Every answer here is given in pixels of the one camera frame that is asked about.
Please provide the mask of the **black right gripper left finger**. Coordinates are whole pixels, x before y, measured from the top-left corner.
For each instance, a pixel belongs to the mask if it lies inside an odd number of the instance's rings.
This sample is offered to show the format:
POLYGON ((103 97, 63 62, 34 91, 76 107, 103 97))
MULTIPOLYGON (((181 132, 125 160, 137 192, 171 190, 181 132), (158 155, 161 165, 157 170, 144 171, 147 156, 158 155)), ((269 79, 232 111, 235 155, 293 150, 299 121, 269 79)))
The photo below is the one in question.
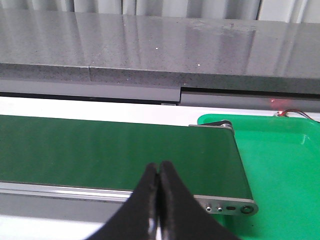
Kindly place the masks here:
POLYGON ((157 165, 149 163, 127 201, 90 239, 156 239, 158 183, 157 165))

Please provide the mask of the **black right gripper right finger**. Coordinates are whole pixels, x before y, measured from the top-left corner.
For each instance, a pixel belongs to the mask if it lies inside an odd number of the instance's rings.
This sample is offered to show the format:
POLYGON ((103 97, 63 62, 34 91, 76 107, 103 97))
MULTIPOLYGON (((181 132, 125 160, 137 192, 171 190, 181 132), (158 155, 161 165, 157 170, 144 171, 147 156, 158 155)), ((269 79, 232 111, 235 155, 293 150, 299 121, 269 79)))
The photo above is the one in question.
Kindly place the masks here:
POLYGON ((159 218, 163 240, 238 239, 202 208, 170 161, 160 164, 159 178, 159 218))

